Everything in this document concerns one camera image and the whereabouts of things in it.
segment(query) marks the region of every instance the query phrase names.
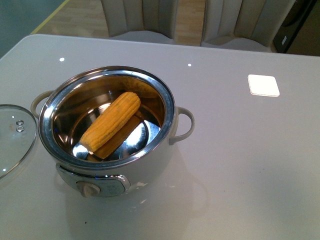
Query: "pot rim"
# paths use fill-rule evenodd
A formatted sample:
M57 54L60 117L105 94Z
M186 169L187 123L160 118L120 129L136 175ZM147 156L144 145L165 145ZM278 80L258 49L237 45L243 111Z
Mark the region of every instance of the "pot rim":
M144 148L138 152L117 160L112 161L102 161L102 162L93 162L87 161L71 154L65 152L56 142L55 136L53 134L53 122L55 111L59 108L60 102L66 97L69 93L75 89L76 86L82 84L86 81L93 81L97 76L110 76L117 74L117 76L131 76L135 77L149 85L151 85L161 96L164 107L165 107L165 116L163 125L157 134L157 136ZM139 158L146 156L149 152L155 149L159 144L161 144L168 134L171 132L174 119L176 117L176 106L175 100L170 91L169 87L157 76L152 73L130 66L103 66L93 68L87 71L84 71L80 74L77 74L71 77L69 80L65 81L57 89L55 89L52 94L45 101L38 121L38 132L42 144L46 150L59 162L78 169L96 169L96 170L109 170L116 169L127 164L130 164L134 161L137 161Z

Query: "white pot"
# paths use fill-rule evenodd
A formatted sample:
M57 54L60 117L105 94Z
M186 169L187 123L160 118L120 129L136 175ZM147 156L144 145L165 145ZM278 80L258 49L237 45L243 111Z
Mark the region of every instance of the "white pot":
M89 125L123 92L139 96L141 124L106 159L75 150ZM161 79L133 67L101 67L76 75L37 97L31 105L35 116L45 97L38 117L40 139L62 179L84 197L113 197L146 186L166 168L174 144L189 137L195 127L192 113L175 106ZM176 136L179 114L190 118L191 127Z

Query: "corn on the cob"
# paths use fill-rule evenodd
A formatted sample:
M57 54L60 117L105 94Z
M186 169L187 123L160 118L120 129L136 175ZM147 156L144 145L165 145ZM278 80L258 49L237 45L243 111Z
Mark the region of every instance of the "corn on the cob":
M140 99L134 92L121 94L91 124L80 139L80 143L95 152L116 134L140 107Z
M133 115L109 141L94 152L94 155L101 159L109 157L109 155L111 155L127 139L127 137L129 137L140 122L141 120Z

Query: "chair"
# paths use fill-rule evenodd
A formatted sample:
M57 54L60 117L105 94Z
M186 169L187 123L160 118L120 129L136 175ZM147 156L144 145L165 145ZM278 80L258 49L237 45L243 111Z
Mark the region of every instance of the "chair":
M201 46L271 52L296 0L206 0Z
M101 0L109 37L175 43L178 0Z

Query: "glossy table surface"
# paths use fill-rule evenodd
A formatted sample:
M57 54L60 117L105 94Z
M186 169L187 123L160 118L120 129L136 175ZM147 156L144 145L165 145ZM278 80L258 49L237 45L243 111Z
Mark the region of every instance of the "glossy table surface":
M320 239L319 57L31 35L0 60L0 104L30 109L114 65L161 78L194 132L156 181L111 198L70 188L37 139L23 171L0 182L1 239ZM250 74L275 77L279 97L252 95Z

